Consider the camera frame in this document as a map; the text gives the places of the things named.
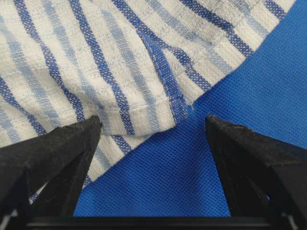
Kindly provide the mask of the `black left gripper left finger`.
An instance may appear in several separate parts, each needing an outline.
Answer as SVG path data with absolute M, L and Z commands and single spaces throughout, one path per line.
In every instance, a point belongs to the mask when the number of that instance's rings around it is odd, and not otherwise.
M 73 217 L 100 140 L 97 116 L 0 149 L 0 217 Z

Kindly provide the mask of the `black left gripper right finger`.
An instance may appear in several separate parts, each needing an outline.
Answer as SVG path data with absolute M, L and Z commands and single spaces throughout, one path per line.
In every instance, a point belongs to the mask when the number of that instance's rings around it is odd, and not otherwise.
M 206 137 L 233 216 L 307 217 L 307 151 L 208 115 Z

